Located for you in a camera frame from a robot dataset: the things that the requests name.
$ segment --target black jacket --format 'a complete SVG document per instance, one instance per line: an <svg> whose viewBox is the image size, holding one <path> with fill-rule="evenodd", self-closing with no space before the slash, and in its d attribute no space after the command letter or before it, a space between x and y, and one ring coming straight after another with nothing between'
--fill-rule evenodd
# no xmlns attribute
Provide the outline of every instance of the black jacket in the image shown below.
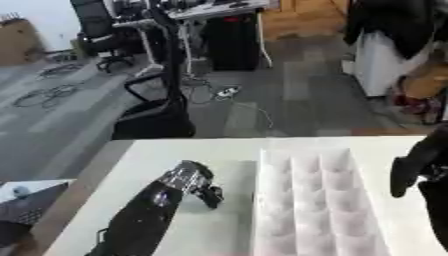
<svg viewBox="0 0 448 256"><path fill-rule="evenodd" d="M344 40L353 44L361 32L382 32L410 59L431 39L433 6L432 0L357 0L348 10Z"/></svg>

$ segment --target robotic hand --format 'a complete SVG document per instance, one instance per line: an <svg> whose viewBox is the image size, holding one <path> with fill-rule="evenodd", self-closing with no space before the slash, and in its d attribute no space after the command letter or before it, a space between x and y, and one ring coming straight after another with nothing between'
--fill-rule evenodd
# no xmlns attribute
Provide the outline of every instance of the robotic hand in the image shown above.
<svg viewBox="0 0 448 256"><path fill-rule="evenodd" d="M183 161L135 196L98 232L97 246L86 256L150 256L168 229L182 200L199 197L211 209L224 200L212 186L213 173L204 165Z"/></svg>
<svg viewBox="0 0 448 256"><path fill-rule="evenodd" d="M391 171L391 193L405 195L418 177L437 239L448 251L448 125L444 124L418 142L405 157L397 157Z"/></svg>

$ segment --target black robotic glove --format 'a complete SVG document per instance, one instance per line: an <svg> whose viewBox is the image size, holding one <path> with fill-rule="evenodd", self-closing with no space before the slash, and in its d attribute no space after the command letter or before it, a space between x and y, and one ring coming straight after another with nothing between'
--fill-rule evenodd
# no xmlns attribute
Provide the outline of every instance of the black robotic glove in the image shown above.
<svg viewBox="0 0 448 256"><path fill-rule="evenodd" d="M418 184L426 200L434 233L448 251L448 125L439 126L418 142L405 157L397 157L391 171L391 194L405 195L418 177L426 181Z"/></svg>
<svg viewBox="0 0 448 256"><path fill-rule="evenodd" d="M437 182L423 181L418 187L425 197L432 229L440 244L448 251L448 177Z"/></svg>

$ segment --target cardboard box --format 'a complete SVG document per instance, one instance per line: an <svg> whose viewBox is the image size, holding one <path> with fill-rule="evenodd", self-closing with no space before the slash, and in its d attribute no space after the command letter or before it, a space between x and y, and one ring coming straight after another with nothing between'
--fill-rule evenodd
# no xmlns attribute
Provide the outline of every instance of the cardboard box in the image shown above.
<svg viewBox="0 0 448 256"><path fill-rule="evenodd" d="M0 27L0 42L0 66L32 63L44 55L34 27L24 19Z"/></svg>

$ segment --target white table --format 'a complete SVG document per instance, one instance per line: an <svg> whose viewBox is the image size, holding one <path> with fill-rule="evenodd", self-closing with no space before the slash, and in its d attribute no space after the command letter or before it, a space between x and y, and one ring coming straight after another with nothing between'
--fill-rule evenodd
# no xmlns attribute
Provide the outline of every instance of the white table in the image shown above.
<svg viewBox="0 0 448 256"><path fill-rule="evenodd" d="M272 67L272 59L266 51L264 35L263 35L263 21L261 19L261 13L258 11L259 9L265 9L269 6L269 1L266 0L247 0L247 6L238 7L238 8L230 8L231 4L225 5L217 5L213 6L212 3L205 3L202 5L198 5L193 8L189 8L183 12L171 12L169 16L175 20L180 21L180 31L179 36L184 43L184 47L187 55L187 75L192 75L192 62L193 57L191 54L191 48L189 44L189 33L188 29L190 27L191 22L197 20L207 20L210 18L217 17L225 17L229 15L238 15L244 13L253 13L257 14L257 31L258 31L258 40L260 43L260 51L266 59L266 62L269 67ZM160 69L161 66L156 63L153 57L153 53L151 51L151 47L148 42L148 37L146 35L145 29L148 27L155 26L155 22L152 19L144 19L139 21L130 21L123 23L116 23L114 27L133 27L139 31L140 37L142 38L143 45L148 56L149 65L142 71L136 74L136 76L141 76L150 70Z"/></svg>
<svg viewBox="0 0 448 256"><path fill-rule="evenodd" d="M247 214L239 212L236 206L250 204L245 200L250 193L249 183L260 149L321 147L351 149L362 170L360 174L391 256L446 255L432 232L418 189L410 188L402 199L393 198L389 192L392 160L407 154L421 139L420 136L402 136L136 141L45 255L84 255L94 246L96 232L106 227L126 202L184 159L208 164L215 172L217 183L224 188L226 201L216 212L207 212L199 200L188 198L154 255L191 255L187 252L228 255L221 253L229 252L229 248L235 252L231 255L247 255L236 254L247 250L240 247L244 239L236 229L238 221L247 218ZM238 202L238 196L244 200ZM224 220L228 221L228 226L223 226ZM210 254L210 250L216 250L216 254Z"/></svg>

